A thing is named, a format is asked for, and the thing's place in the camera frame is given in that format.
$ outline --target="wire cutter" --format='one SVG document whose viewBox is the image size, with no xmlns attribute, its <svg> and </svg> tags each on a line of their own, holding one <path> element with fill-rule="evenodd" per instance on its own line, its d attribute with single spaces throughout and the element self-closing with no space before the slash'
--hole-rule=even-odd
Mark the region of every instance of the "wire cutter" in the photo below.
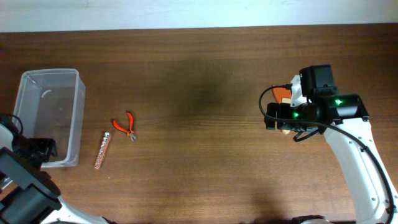
<svg viewBox="0 0 398 224">
<path fill-rule="evenodd" d="M 120 125 L 118 125 L 118 123 L 114 119 L 112 119 L 112 124 L 117 130 L 126 133 L 127 136 L 130 137 L 130 140 L 132 142 L 134 142 L 137 139 L 136 136 L 134 135 L 134 131 L 132 130 L 132 124 L 134 122 L 134 118 L 132 117 L 132 114 L 130 112 L 127 111 L 126 113 L 127 113 L 127 116 L 129 116 L 129 119 L 130 119 L 130 130 L 126 130 L 126 129 L 120 127 Z"/>
</svg>

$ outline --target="green light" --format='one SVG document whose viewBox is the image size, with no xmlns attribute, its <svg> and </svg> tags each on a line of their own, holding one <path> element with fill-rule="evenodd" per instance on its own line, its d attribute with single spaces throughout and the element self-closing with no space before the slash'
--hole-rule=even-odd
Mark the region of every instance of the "green light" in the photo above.
<svg viewBox="0 0 398 224">
<path fill-rule="evenodd" d="M 339 99 L 335 100 L 335 102 L 336 102 L 337 106 L 343 103 L 343 102 L 342 102 L 341 100 L 339 100 Z"/>
</svg>

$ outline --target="plastic bin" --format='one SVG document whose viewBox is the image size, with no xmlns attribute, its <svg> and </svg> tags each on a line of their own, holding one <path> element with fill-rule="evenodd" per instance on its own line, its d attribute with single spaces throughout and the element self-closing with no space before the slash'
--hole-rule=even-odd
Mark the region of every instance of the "plastic bin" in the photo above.
<svg viewBox="0 0 398 224">
<path fill-rule="evenodd" d="M 75 69 L 35 70 L 22 75 L 14 114 L 24 125 L 23 135 L 52 138 L 57 143 L 58 156 L 50 156 L 42 167 L 78 164 L 85 92 Z"/>
</svg>

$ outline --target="brown table top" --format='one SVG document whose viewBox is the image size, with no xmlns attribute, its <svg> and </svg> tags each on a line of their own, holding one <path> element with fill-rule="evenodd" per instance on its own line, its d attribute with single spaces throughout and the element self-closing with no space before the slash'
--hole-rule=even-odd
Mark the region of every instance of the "brown table top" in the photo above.
<svg viewBox="0 0 398 224">
<path fill-rule="evenodd" d="M 354 219 L 325 138 L 294 143 L 293 133 L 267 131 L 257 105 L 263 89 L 321 63 L 332 65 L 340 93 L 362 97 L 398 186 L 398 24 L 0 34 L 0 49 L 5 112 L 24 71 L 79 71 L 79 164 L 47 171 L 88 213 L 119 223 Z M 127 125 L 126 110 L 135 114 L 135 143 L 110 123 Z M 105 131 L 113 140 L 97 171 Z"/>
</svg>

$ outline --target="white wall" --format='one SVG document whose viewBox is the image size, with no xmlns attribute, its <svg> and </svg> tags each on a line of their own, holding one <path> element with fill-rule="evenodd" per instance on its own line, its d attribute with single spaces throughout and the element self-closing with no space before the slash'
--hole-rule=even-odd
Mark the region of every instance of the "white wall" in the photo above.
<svg viewBox="0 0 398 224">
<path fill-rule="evenodd" d="M 398 22 L 398 0 L 0 0 L 0 32 Z"/>
</svg>

